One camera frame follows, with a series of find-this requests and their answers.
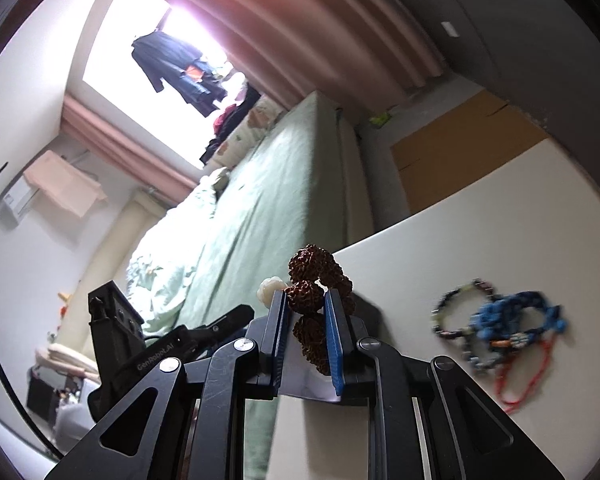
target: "table surface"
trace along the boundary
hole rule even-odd
[[[382,311],[402,354],[447,354],[466,370],[458,346],[430,330],[430,310],[445,292],[480,277],[500,294],[539,290],[562,304],[569,328],[512,418],[565,478],[586,476],[600,457],[600,196],[552,141],[336,259],[355,292]],[[449,325],[465,324],[481,299],[459,300]],[[524,354],[512,372],[513,397],[542,357],[539,349]],[[478,383],[493,395],[492,376]],[[281,398],[268,478],[366,478],[366,414],[314,404]],[[319,442],[331,442],[331,456]]]

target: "curtain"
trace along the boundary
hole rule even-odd
[[[90,152],[146,186],[155,188],[175,203],[182,202],[196,187],[193,180],[148,152],[68,94],[64,96],[60,129]]]
[[[397,0],[167,0],[188,10],[248,80],[285,108],[318,89],[377,114],[443,72]]]

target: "window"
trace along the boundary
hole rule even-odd
[[[174,152],[202,168],[200,155],[214,134],[213,121],[221,111],[204,118],[167,83],[156,93],[131,57],[135,38],[153,32],[168,9],[164,0],[113,0],[94,40],[83,81]],[[184,10],[172,9],[162,30],[194,44],[212,64],[226,62],[220,45]],[[223,83],[229,95],[221,110],[234,102],[243,82],[244,76],[236,73]]]

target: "black clothing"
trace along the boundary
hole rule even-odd
[[[131,56],[138,63],[156,92],[164,90],[162,80],[173,86],[185,102],[191,104],[204,117],[218,107],[215,100],[226,97],[226,90],[215,80],[211,66],[201,61],[202,52],[187,43],[169,36],[161,30],[137,38]],[[202,81],[196,82],[187,75],[189,66],[202,70]]]
[[[214,156],[214,153],[218,150],[220,144],[222,144],[229,134],[238,127],[238,124],[240,124],[247,116],[249,110],[255,106],[259,98],[260,92],[247,83],[247,93],[244,97],[244,101],[242,101],[227,115],[227,117],[224,118],[218,133],[209,141],[209,144],[206,146],[205,153],[203,153],[203,155],[200,157],[200,160],[203,164],[208,163],[209,159]]]

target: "red cord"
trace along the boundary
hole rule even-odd
[[[540,344],[540,346],[542,347],[542,349],[544,350],[544,358],[542,359],[542,364],[540,366],[540,369],[536,372],[536,374],[531,378],[529,383],[526,385],[525,391],[522,393],[522,395],[520,396],[519,399],[506,400],[502,396],[502,391],[503,391],[504,387],[507,385],[507,377],[509,375],[509,371],[511,370],[511,367],[513,366],[514,361],[516,360],[516,356],[513,355],[512,357],[510,357],[499,368],[498,373],[496,375],[496,397],[501,403],[506,405],[506,408],[504,409],[504,411],[506,413],[511,413],[511,412],[515,411],[516,409],[518,409],[520,404],[525,402],[526,398],[531,394],[531,392],[534,389],[534,387],[536,386],[536,384],[538,384],[538,381],[542,378],[542,375],[544,375],[544,372],[546,371],[547,367],[549,366],[549,362],[551,362],[551,353],[554,348],[556,336],[557,336],[557,332],[554,332],[554,334],[551,336],[551,338],[549,340],[541,339],[538,342]]]

